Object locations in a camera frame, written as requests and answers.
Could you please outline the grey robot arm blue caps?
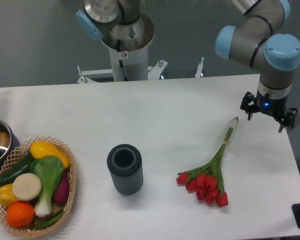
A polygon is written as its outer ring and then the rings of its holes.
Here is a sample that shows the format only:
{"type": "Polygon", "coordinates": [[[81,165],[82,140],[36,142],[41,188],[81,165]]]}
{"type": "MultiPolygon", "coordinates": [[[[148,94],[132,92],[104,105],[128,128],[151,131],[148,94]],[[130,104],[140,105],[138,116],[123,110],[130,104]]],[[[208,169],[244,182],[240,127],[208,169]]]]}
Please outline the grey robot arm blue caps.
{"type": "Polygon", "coordinates": [[[216,40],[215,52],[259,72],[256,94],[247,92],[240,109],[248,119],[263,113],[279,123],[279,129],[292,129],[297,108],[286,108],[295,71],[300,64],[300,41],[291,34],[277,33],[287,21],[291,6],[287,0],[234,0],[245,23],[223,27],[216,40]]]}

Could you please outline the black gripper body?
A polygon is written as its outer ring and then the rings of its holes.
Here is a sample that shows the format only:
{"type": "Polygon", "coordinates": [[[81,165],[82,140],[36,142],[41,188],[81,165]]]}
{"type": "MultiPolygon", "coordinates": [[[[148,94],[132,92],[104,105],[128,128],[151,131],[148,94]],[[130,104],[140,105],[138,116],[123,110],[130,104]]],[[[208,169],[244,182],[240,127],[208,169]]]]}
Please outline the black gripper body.
{"type": "Polygon", "coordinates": [[[256,95],[254,113],[262,113],[273,118],[283,118],[286,112],[287,96],[281,99],[265,100],[259,92],[256,95]]]}

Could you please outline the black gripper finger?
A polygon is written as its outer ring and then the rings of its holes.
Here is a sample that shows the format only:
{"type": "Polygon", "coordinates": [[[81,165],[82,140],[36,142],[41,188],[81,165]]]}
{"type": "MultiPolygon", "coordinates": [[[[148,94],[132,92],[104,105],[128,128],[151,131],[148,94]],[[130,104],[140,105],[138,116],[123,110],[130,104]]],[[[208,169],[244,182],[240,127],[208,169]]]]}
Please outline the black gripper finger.
{"type": "Polygon", "coordinates": [[[280,111],[275,116],[275,120],[279,123],[278,132],[281,133],[283,129],[293,129],[297,115],[298,109],[295,107],[280,111]]]}
{"type": "Polygon", "coordinates": [[[251,92],[246,92],[242,98],[240,109],[247,114],[247,120],[250,121],[254,113],[260,112],[260,107],[257,104],[257,98],[251,92]]]}

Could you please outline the robot base pedestal column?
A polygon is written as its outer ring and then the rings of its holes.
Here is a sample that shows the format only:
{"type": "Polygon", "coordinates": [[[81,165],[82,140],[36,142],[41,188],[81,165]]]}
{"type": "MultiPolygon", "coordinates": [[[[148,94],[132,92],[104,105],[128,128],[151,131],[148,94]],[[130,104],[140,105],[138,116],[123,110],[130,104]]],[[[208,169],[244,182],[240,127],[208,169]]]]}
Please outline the robot base pedestal column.
{"type": "Polygon", "coordinates": [[[125,65],[148,67],[148,48],[155,36],[152,20],[141,13],[139,0],[86,0],[75,19],[90,38],[109,51],[111,68],[125,65]]]}

